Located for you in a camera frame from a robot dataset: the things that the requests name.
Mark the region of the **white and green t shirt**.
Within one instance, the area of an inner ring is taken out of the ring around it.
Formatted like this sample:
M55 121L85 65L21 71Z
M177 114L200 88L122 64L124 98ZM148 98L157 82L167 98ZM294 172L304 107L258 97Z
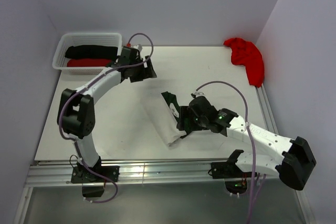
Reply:
M188 131L177 128L181 107L175 94L165 91L143 96L141 104L167 148L175 148L180 140L188 136Z

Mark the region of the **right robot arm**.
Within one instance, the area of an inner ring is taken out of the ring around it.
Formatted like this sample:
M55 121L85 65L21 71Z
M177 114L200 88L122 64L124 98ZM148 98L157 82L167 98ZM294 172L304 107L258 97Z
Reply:
M179 130L190 134L209 130L234 140L251 144L261 155L234 150L224 162L211 163L214 179L251 177L266 174L278 177L294 190L303 190L317 162L307 140L283 137L269 132L229 109L217 110L204 96L182 106L177 123Z

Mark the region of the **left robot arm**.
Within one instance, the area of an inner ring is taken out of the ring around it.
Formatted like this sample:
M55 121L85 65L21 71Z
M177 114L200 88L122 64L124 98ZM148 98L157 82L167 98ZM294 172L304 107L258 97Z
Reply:
M156 78L151 57L141 57L140 46L124 46L121 55L104 67L86 84L76 89L64 89L61 94L57 124L64 140L71 141L78 156L83 175L91 182L102 176L101 157L98 154L92 131L96 123L95 104L112 88L128 79L139 82Z

